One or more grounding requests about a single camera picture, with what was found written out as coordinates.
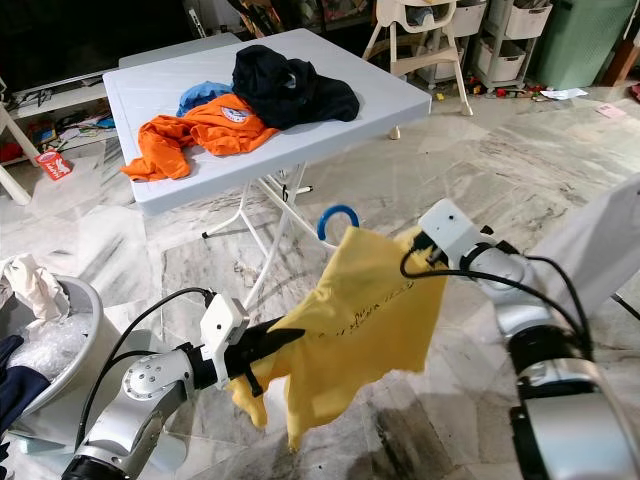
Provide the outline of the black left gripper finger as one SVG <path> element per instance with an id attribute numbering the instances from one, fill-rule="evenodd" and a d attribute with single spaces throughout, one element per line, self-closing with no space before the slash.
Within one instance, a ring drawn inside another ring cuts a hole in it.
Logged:
<path id="1" fill-rule="evenodd" d="M 274 326 L 262 329 L 255 344 L 255 360 L 259 361 L 262 360 L 262 358 L 274 355 L 280 348 L 288 346 L 289 343 L 302 338 L 305 334 L 305 329 L 275 329 Z"/>

